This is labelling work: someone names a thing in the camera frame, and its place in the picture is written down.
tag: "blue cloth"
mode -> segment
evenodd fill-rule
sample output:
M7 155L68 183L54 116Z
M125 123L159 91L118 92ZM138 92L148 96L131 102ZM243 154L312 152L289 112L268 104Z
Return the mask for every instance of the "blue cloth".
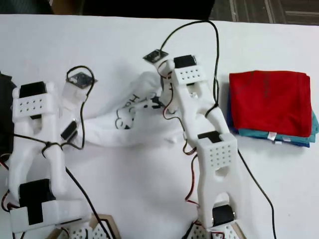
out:
M230 101L230 94L228 95L228 105L227 105L227 125L229 128L234 132L238 133L242 136L249 136L253 138L267 138L268 132L259 131L259 130L252 130L246 128L236 129L234 127L234 122L231 114L231 101ZM303 146L303 147L310 147L310 142L316 141L316 134L319 132L319 123L315 113L312 111L312 131L309 137L298 137L298 136L288 136L284 134L277 134L275 140L284 141L284 138L289 138L290 141L284 141L293 145Z

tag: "black object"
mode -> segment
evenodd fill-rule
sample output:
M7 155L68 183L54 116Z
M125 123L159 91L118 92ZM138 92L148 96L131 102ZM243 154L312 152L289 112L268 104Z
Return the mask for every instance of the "black object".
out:
M208 19L215 0L185 2L173 0L169 5L153 1L108 1L86 0L83 15L125 16L147 18Z
M41 179L23 183L19 187L20 207L27 207L29 225L43 222L42 203L55 200L50 180Z
M187 66L195 66L196 60L192 55L179 56L174 58L175 68L183 68Z
M220 142L221 139L219 138L219 135L220 133L217 132L217 131L211 131L211 132L207 132L207 133L201 133L199 134L197 137L199 139L201 138L209 138L209 140L212 142L212 143L217 143L217 142Z
M11 76L6 76L0 72L0 155L12 153L13 151L13 131L12 122L12 91L16 85L11 81Z
M159 49L156 49L156 50L152 51L150 54L143 57L143 59L150 62L150 63L156 63L157 61L163 59L167 55L168 55L167 52L160 51Z
M61 134L61 137L64 139L64 140L68 140L71 136L73 136L73 134L75 133L76 131L76 128L77 128L77 123L76 121L72 121L68 127L63 131L63 133Z
M46 93L45 83L43 81L22 85L20 88L20 98L36 96ZM41 115L30 116L31 119L40 119Z
M83 72L79 72L75 74L74 76L71 76L70 78L66 79L67 82L81 88L85 89L86 87L90 86L92 84L92 77L88 76L87 74Z
M235 220L233 209L230 205L213 208L213 225L218 226Z
M48 0L0 0L0 14L53 14Z

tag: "black cable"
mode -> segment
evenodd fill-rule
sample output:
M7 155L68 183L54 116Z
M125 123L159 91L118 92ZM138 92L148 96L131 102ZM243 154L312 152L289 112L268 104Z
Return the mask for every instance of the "black cable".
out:
M20 239L23 239L24 236L25 236L25 232L22 232L22 235L21 235ZM14 233L12 233L12 239L15 239L15 234Z
M64 145L70 145L70 146L72 146L72 147L74 147L74 148L76 148L76 149L82 150L82 149L84 148L84 144L85 144L85 128L84 128L84 120L83 120L83 108L84 108L84 105L85 105L85 103L86 103L86 101L87 101L87 99L88 99L88 97L89 97L89 95L90 95L90 93L91 93L91 91L92 91L92 89L93 89L93 87L94 87L95 77L94 77L94 74L93 74L92 70L91 70L90 68L88 68L87 66L75 66L75 67L71 68L71 69L66 73L66 78L67 78L68 81L70 80L69 74L70 74L72 71L74 71L74 70L76 70L76 69L79 69L79 68L87 69L87 70L90 72L91 78L92 78L91 87L90 87L89 91L86 93L86 99L85 99L85 101L82 103L81 109L80 109L80 119L81 119L81 124L82 124L82 145L81 145L81 147L79 147L79 146L76 146L76 145L73 144L73 143L65 142L65 143L61 144L61 147L63 147Z
M214 70L214 75L213 75L213 97L214 97L214 100L215 100L215 104L212 106L212 108L210 108L206 114L205 114L205 117L207 117L207 115L215 108L218 106L218 102L219 102L219 83L218 83L218 80L217 80L217 69L218 69L218 60L219 60L219 35L218 35L218 30L217 30L217 27L216 25L209 21L209 20L199 20L199 21L193 21L193 22L190 22L190 23L187 23L187 24L184 24L178 28L176 28L174 31L171 32L170 35L168 35L168 37L165 39L165 41L163 42L163 44L161 45L160 47L160 50L159 50L159 54L162 52L162 49L164 48L164 46L166 45L167 41L170 39L170 37L175 33L177 32L178 30L186 27L186 26L190 26L190 25L194 25L194 24L197 24L197 23L209 23L210 25L213 26L214 30L215 30L215 34L216 34L216 61L215 61L215 70Z
M47 143L46 141L43 141L43 140L41 140L41 139L37 139L37 138L25 136L25 135L20 135L20 134L16 134L16 133L13 133L13 134L11 134L11 135L13 135L13 136L15 136L15 137L19 137L19 138L30 139L30 140L37 141L37 142L40 142L40 143Z
M99 215L97 214L89 196L86 194L85 190L82 188L81 184L78 182L78 180L76 180L76 178L73 176L73 174L70 172L70 170L68 168L65 168L66 170L66 173L70 176L70 178L73 180L73 182L76 184L76 186L78 186L78 188L81 190L81 192L83 193L84 197L86 198L86 200L88 201L92 211L93 211L93 214L94 216L96 217L96 219L98 220L100 226L102 227L104 233L106 234L106 237L107 238L110 238L110 235L108 233L108 231L106 230L106 228L104 227Z
M194 224L195 224L196 220L191 222L191 224L189 225L186 233L182 236L181 239L187 239L188 235L190 234L191 229L193 228Z
M61 230L63 230L66 233L66 235L68 236L68 239L71 238L70 233L66 228L61 228Z
M263 190L263 188L260 186L260 184L257 182L256 178L254 177L254 175L252 174L252 172L250 171L246 161L244 160L243 156L241 155L240 151L238 150L238 154L241 158L241 160L243 161L248 173L250 174L250 176L252 177L252 179L254 180L255 184L257 185L257 187L259 188L259 190L262 192L262 194L265 196L265 198L267 199L270 207L271 207L271 214L272 214L272 224L273 224L273 234L274 234L274 239L277 239L276 237L276 230L275 230L275 210L274 210L274 206L272 204L272 202L270 201L269 197L267 196L267 194L265 193L265 191Z

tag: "wire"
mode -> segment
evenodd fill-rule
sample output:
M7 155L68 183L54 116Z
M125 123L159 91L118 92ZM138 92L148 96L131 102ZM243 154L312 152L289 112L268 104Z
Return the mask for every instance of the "wire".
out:
M197 148L195 147L191 151L186 152L186 147L187 147L187 139L185 140L185 144L184 144L184 147L183 147L184 154L190 156L190 155L193 155L197 151Z
M185 197L185 201L187 201L188 203L193 203L193 204L196 204L196 205L199 206L199 204L197 202L189 200L191 194L194 191L194 187L195 187L195 173L194 173L194 161L195 161L195 158L197 158L197 154L193 157L193 159L191 161L191 167L190 167L191 168L191 187L190 187L189 193Z
M191 229L193 228L193 225L196 224L196 221L197 221L197 219L191 222L191 224L189 225L186 233L182 236L181 239L187 239L188 235L190 234Z
M4 196L2 197L2 200L1 200L1 207L2 207L2 209L3 209L5 212L7 212L7 213L9 213L9 210L8 210L7 208L5 208L4 202L5 202L5 199L7 198L8 194L9 194L9 189L8 189L7 192L4 194Z
M173 116L173 117L170 117L170 118L167 118L167 117L166 117L166 111L167 111L169 105L171 104L171 102L173 101L173 98L174 98L174 90L173 90L173 85L172 85L172 83L170 83L170 90L171 90L171 98L170 98L169 103L165 106L165 108L164 108L164 110L163 110L163 117L164 117L166 120L178 119L179 122L180 122L181 127L183 128L183 131L185 131L184 125L183 125L183 123L182 123L180 117L177 117L177 116Z
M265 196L265 198L267 199L270 207L271 207L271 214L272 214L272 224L273 224L273 234L274 234L274 239L277 239L276 236L276 230L275 230L275 210L274 210L274 206L273 203L270 201L269 197L267 196L267 194L265 193L265 191L263 190L263 188L260 186L260 184L257 182L256 178L254 177L254 175L252 174L252 172L250 171L246 161L244 160L244 157L242 156L242 154L240 153L240 151L238 150L238 154L241 158L241 160L243 161L248 173L250 174L251 178L254 180L255 184L257 185L257 187L259 188L259 190L262 192L262 194Z
M70 233L66 228L61 228L61 230L63 230L67 234L68 238L70 238Z
M163 42L163 44L161 45L160 47L160 50L159 50L159 54L161 54L162 52L162 49L164 48L164 46L166 45L167 41L170 39L170 37L175 33L177 32L178 30L186 27L186 26L190 26L190 25L194 25L194 24L198 24L198 23L209 23L215 30L215 34L216 34L216 61L215 61L215 70L214 70L214 75L213 75L213 97L214 97L214 100L215 100L215 104L212 106L212 108L210 108L206 114L205 114L205 117L208 116L208 114L215 108L218 106L218 102L219 102L219 83L218 83L218 80L217 80L217 69L218 69L218 61L219 61L219 35L218 35L218 29L216 27L216 25L209 21L209 20L199 20L199 21L193 21L193 22L190 22L190 23L187 23L187 24L184 24L178 28L176 28L174 31L172 31L170 33L170 35L168 35L168 37L165 39L165 41Z
M22 235L21 235L20 239L23 239L24 235L25 235L25 232L22 232ZM15 239L15 234L14 233L12 233L12 239Z
M66 78L67 78L68 81L70 80L70 79L69 79L69 74L70 74L72 71L74 71L74 70L76 70L76 69L79 69L79 68L87 69L87 70L90 72L91 78L92 78L91 87L90 87L89 91L86 93L86 99L85 99L85 101L82 103L81 109L80 109L80 119L81 119L82 132L83 132L83 133L82 133L82 145L81 145L81 147L79 147L79 146L76 146L76 145L73 144L73 143L65 142L65 143L63 143L63 144L61 145L61 147L63 147L64 145L70 145L70 146L72 146L72 147L74 147L74 148L76 148L76 149L82 150L82 149L84 148L84 144L85 144L85 128L84 128L84 120L83 120L83 108L84 108L84 105L85 105L85 103L86 103L86 101L87 101L87 99L88 99L88 97L89 97L89 95L90 95L90 93L91 93L91 91L92 91L92 89L93 89L93 87L94 87L95 77L94 77L94 74L93 74L92 70L91 70L89 67L87 67L87 66L75 66L75 67L71 68L71 69L66 73Z
M222 235L221 239L225 239L225 233L224 232L210 232L210 233L211 233L211 235L216 234L217 237L219 236L219 234L221 234Z
M96 219L98 220L101 228L103 229L104 233L106 234L106 237L107 238L110 238L110 235L108 233L108 231L106 230L106 228L104 227L99 215L97 214L89 196L87 195L87 193L85 192L84 188L82 188L81 184L78 182L78 180L76 180L76 178L73 176L73 174L70 172L70 170L68 168L65 168L66 170L66 173L70 176L70 178L73 180L73 182L76 184L76 186L78 186L78 188L81 190L81 192L83 193L84 197L86 198L86 200L88 201L92 211L93 211L93 214L94 216L96 217Z
M5 164L5 162L2 162L1 160L0 165L2 165L6 170L9 170L9 167Z

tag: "label tag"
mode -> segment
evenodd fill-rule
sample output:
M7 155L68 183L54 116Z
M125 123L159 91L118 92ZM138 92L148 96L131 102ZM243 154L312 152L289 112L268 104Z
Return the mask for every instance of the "label tag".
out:
M277 133L276 132L269 132L267 139L270 139L271 141L274 141L276 138Z
M283 141L291 142L291 139L290 139L289 137L284 137L284 136L283 136Z

